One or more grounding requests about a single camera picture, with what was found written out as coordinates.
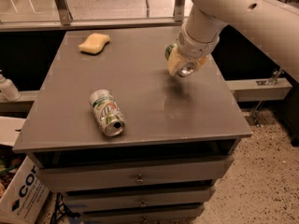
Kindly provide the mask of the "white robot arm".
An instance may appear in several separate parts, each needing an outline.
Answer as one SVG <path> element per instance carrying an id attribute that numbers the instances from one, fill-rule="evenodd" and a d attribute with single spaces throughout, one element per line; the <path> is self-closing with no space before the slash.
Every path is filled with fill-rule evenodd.
<path id="1" fill-rule="evenodd" d="M 299 81 L 298 9 L 278 0 L 192 0 L 176 43 L 165 51 L 169 74 L 187 77 L 198 71 L 227 25 Z"/>

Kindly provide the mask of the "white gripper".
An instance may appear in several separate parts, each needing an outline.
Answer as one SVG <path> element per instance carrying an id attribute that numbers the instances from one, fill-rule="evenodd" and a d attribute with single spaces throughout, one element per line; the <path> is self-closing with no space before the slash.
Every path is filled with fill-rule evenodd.
<path id="1" fill-rule="evenodd" d="M 181 77 L 187 76 L 186 64 L 187 58 L 197 59 L 196 70 L 199 71 L 201 67 L 208 60 L 208 56 L 219 43 L 219 36 L 212 38 L 211 41 L 196 41 L 192 38 L 187 30 L 186 24 L 180 28 L 177 37 L 177 45 L 171 44 L 166 49 L 167 69 L 171 76 L 179 75 Z"/>

